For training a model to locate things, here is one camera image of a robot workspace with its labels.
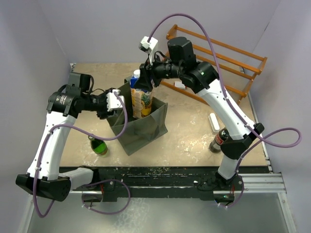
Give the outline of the blue juice carton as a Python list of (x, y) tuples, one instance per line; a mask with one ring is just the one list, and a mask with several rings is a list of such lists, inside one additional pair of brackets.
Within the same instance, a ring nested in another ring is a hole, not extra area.
[(134, 84), (140, 77), (140, 70), (136, 69), (130, 79), (130, 90), (134, 118), (144, 118), (152, 111), (153, 93), (142, 89), (135, 89)]

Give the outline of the green canvas bag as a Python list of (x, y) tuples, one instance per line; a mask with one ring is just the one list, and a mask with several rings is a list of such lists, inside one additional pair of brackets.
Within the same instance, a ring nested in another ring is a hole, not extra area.
[(154, 97), (151, 114), (135, 119), (129, 82), (125, 81), (119, 90), (125, 97), (128, 123), (125, 132), (118, 138), (118, 141), (126, 154), (130, 156), (168, 132), (165, 125), (168, 104)]

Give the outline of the dark cola bottle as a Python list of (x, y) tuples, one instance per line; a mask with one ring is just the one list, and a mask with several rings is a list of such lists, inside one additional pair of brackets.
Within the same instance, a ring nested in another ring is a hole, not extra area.
[(218, 133), (216, 133), (213, 141), (209, 145), (209, 149), (213, 153), (221, 152), (221, 145), (229, 138), (229, 132), (227, 128), (221, 129)]

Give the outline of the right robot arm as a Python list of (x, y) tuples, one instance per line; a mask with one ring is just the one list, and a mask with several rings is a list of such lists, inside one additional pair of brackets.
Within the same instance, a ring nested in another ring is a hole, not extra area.
[(261, 123), (254, 123), (228, 92), (222, 88), (219, 74), (208, 62), (198, 62), (192, 43), (185, 37), (175, 37), (167, 42), (169, 56), (160, 59), (158, 40), (143, 37), (139, 49), (148, 54), (141, 64), (140, 77), (134, 87), (152, 91), (163, 79), (179, 78), (182, 83), (198, 94), (218, 115), (229, 137), (220, 146), (224, 156), (218, 171), (198, 185), (201, 190), (220, 188), (227, 190), (237, 175), (237, 165), (242, 154), (251, 146), (256, 135), (263, 132)]

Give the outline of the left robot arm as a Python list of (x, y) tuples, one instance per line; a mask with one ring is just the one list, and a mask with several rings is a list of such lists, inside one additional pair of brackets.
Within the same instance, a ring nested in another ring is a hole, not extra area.
[(18, 174), (16, 185), (32, 194), (53, 201), (63, 201), (71, 190), (85, 186), (95, 190), (100, 185), (98, 169), (80, 166), (68, 173), (60, 173), (60, 160), (71, 129), (86, 135), (74, 126), (82, 111), (96, 112), (99, 119), (115, 116), (125, 110), (125, 98), (120, 90), (110, 88), (99, 95), (92, 94), (94, 78), (71, 72), (67, 85), (48, 99), (44, 132), (37, 153), (25, 174)]

